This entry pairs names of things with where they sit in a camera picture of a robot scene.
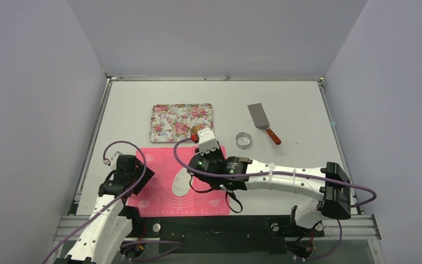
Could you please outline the wooden dough roller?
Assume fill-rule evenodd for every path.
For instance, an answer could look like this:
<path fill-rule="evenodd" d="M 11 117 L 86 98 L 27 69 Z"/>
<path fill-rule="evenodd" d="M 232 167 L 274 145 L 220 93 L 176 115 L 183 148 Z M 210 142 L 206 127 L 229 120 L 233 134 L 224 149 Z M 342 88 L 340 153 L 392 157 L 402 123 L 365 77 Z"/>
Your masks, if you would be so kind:
<path fill-rule="evenodd" d="M 200 131 L 200 130 L 202 130 L 202 129 L 203 129 L 203 127 L 202 127 L 201 125 L 194 125 L 194 126 L 191 128 L 191 134 L 192 134 L 192 135 L 196 135 L 196 136 L 198 136 L 199 131 Z"/>

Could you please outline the white dough piece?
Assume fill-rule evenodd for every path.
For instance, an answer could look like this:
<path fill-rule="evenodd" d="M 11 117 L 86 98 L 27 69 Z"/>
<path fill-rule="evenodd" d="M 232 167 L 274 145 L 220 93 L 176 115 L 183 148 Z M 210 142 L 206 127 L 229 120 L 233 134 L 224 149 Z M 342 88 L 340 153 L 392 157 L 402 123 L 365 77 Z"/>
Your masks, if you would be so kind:
<path fill-rule="evenodd" d="M 171 187 L 172 193 L 176 197 L 183 197 L 191 190 L 193 177 L 189 174 L 186 168 L 182 168 L 177 172 Z"/>

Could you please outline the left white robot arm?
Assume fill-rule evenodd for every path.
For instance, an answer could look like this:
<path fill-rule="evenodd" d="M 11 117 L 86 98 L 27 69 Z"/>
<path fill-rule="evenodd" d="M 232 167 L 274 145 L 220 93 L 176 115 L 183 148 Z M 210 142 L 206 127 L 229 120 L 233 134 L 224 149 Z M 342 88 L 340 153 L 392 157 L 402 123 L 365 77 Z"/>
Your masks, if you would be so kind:
<path fill-rule="evenodd" d="M 138 235 L 142 221 L 136 206 L 127 200 L 138 195 L 154 176 L 135 155 L 119 155 L 100 185 L 93 212 L 78 230 L 75 244 L 55 263 L 111 263 L 123 240 Z"/>

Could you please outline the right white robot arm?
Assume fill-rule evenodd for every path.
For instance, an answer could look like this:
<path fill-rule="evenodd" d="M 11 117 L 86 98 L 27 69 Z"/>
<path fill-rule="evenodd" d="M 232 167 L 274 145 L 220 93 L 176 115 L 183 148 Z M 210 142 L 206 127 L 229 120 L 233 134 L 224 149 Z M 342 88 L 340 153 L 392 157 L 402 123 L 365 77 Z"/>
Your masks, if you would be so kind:
<path fill-rule="evenodd" d="M 325 218 L 350 219 L 350 179 L 335 162 L 325 167 L 299 169 L 276 166 L 250 158 L 230 156 L 224 158 L 221 150 L 206 155 L 196 154 L 189 161 L 188 173 L 207 183 L 210 191 L 222 190 L 227 200 L 242 203 L 237 190 L 275 190 L 307 197 L 295 205 L 288 219 L 289 230 L 301 235 L 315 228 Z"/>

